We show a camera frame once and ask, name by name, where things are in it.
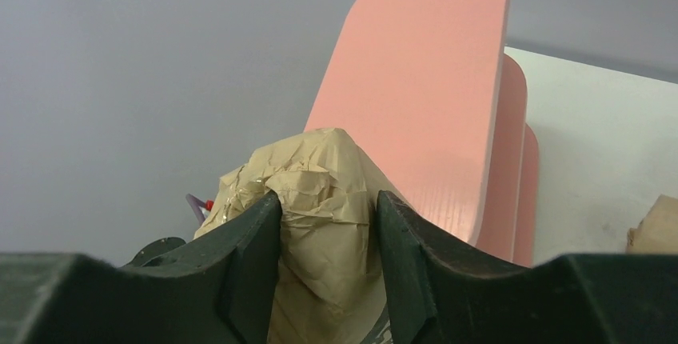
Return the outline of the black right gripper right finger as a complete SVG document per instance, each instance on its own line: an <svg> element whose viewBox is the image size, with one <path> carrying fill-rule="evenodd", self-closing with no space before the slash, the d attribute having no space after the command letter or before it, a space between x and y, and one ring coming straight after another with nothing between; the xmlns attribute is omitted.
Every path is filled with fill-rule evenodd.
<svg viewBox="0 0 678 344"><path fill-rule="evenodd" d="M565 254L526 268L378 195L376 232L396 343L674 343L677 258Z"/></svg>

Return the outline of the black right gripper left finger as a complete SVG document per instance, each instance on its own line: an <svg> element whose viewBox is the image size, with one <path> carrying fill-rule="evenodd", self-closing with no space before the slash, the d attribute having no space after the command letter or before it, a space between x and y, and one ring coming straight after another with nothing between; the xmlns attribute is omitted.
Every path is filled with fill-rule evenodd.
<svg viewBox="0 0 678 344"><path fill-rule="evenodd" d="M192 242L158 240L121 267L84 254L3 254L1 340L264 343L280 220L269 192Z"/></svg>

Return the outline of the brown paper roll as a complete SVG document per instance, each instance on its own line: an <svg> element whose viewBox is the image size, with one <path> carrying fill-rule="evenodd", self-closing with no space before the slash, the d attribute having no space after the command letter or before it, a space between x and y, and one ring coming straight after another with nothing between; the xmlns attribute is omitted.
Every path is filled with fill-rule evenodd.
<svg viewBox="0 0 678 344"><path fill-rule="evenodd" d="M382 190L394 186L345 130L312 130L256 149L222 176L197 236L275 192L281 258L269 342L359 343L385 308L372 228Z"/></svg>

